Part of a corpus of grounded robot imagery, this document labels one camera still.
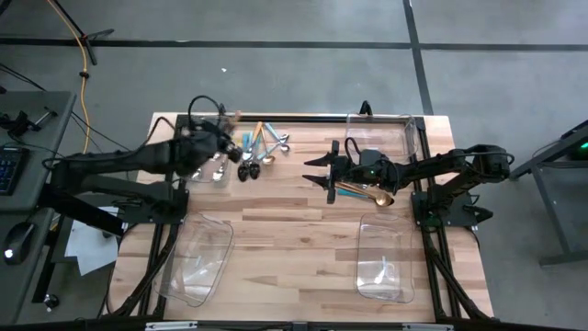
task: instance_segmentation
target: black computer mouse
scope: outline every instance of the black computer mouse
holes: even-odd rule
[[[2,247],[7,265],[21,264],[27,258],[35,227],[33,223],[22,222],[10,229]]]

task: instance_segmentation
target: gray floor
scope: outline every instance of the gray floor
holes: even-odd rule
[[[401,0],[63,0],[87,31],[114,28],[117,38],[178,40],[408,41]],[[585,43],[583,0],[413,0],[421,42]],[[0,17],[0,34],[68,37],[41,1],[16,1]],[[128,146],[145,136],[154,111],[183,111],[209,94],[245,111],[356,111],[422,114],[410,51],[128,49],[96,50],[86,93],[94,126]],[[586,120],[586,52],[425,51],[437,115],[450,117],[457,146],[496,143],[516,165]],[[52,90],[79,89],[76,48],[0,46],[0,62]],[[9,89],[31,89],[0,74]],[[79,103],[75,109],[81,113]],[[78,152],[83,135],[70,125],[61,152]],[[104,149],[114,148],[106,142]],[[494,211],[481,226],[481,254],[492,305],[504,321],[588,328],[588,263],[540,268],[560,253],[530,177],[486,185],[480,205]],[[107,268],[79,277],[60,270],[51,285],[62,306],[29,307],[20,321],[96,315]]]

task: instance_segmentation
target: wooden tabletop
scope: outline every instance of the wooden tabletop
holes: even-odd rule
[[[165,116],[175,122],[176,115],[154,113],[153,120]],[[431,154],[454,148],[448,117],[427,116],[424,120]],[[254,123],[241,124],[235,138],[253,127]],[[367,299],[357,293],[355,285],[357,236],[362,215],[386,213],[412,222],[409,195],[413,186],[401,189],[395,203],[383,209],[365,200],[343,196],[337,196],[335,204],[328,205],[326,192],[301,177],[324,175],[326,169],[302,163],[323,156],[330,150],[333,139],[342,143],[345,124],[275,123],[274,127],[279,133],[290,134],[291,151],[289,154],[275,151],[276,162],[263,168],[259,179],[240,182],[236,165],[232,165],[224,188],[211,184],[188,185],[187,222],[199,212],[226,221],[234,230],[234,249],[215,293],[198,308],[169,300],[165,318],[433,322],[423,241],[418,233],[412,235],[408,244],[403,241],[401,248],[409,261],[412,260],[414,299],[410,303]],[[373,130],[401,131],[402,127],[378,124]],[[152,142],[167,140],[172,135],[171,128],[160,125]],[[273,142],[269,134],[266,138]],[[402,157],[392,159],[402,161]],[[437,183],[444,183],[452,176],[440,176]],[[142,183],[162,179],[144,172],[138,176]],[[153,226],[149,224],[136,226],[125,236],[110,284],[110,306],[114,309],[143,276],[152,238]],[[447,241],[456,278],[480,309],[492,315],[474,237],[464,229],[447,228]],[[440,276],[439,286],[449,314],[447,287]]]

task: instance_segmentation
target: gray desk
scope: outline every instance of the gray desk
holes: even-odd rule
[[[57,150],[62,140],[75,101],[69,92],[9,92],[0,95],[0,111],[12,118],[19,110],[25,111],[32,119],[40,117],[47,106],[58,113],[58,117],[47,121],[38,132],[23,134],[22,141]],[[12,142],[6,131],[0,130],[0,144]],[[10,197],[0,197],[0,241],[4,241],[8,231],[17,223],[24,222],[37,204],[41,188],[49,171],[41,161],[53,157],[52,152],[30,148],[30,156],[15,193]],[[45,238],[51,225],[50,210],[37,212],[31,219],[37,225],[27,259],[17,266],[8,266],[0,258],[0,325],[13,324],[24,302],[31,278],[39,261]]]

